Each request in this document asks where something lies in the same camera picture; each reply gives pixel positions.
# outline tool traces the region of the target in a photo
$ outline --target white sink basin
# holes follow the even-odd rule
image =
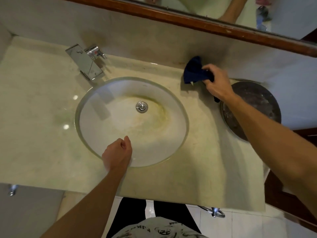
[[[148,105],[144,113],[136,108],[140,101]],[[109,144],[128,135],[133,148],[131,166],[141,167],[176,152],[186,138],[188,116],[163,86],[121,77],[87,92],[77,107],[75,125],[83,143],[98,157]]]

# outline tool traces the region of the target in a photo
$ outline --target dark blue rag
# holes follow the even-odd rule
[[[210,81],[215,80],[215,76],[209,70],[201,69],[203,66],[199,56],[193,57],[187,63],[184,70],[184,83],[189,84],[191,82],[198,82],[209,79]],[[220,100],[214,97],[215,102],[219,103]]]

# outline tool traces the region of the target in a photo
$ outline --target drain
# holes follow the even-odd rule
[[[135,107],[139,113],[145,113],[149,108],[145,102],[138,102]]]

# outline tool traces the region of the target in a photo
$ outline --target mirror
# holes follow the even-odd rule
[[[317,43],[316,0],[131,0]]]

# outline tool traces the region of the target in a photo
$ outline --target countertop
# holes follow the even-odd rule
[[[106,174],[74,126],[91,85],[66,48],[15,36],[0,63],[0,182],[88,193]],[[107,55],[98,62],[104,80],[135,76],[165,86],[189,117],[183,146],[163,162],[128,168],[117,195],[264,210],[263,163],[226,127],[202,83],[185,85],[182,69],[143,61]]]

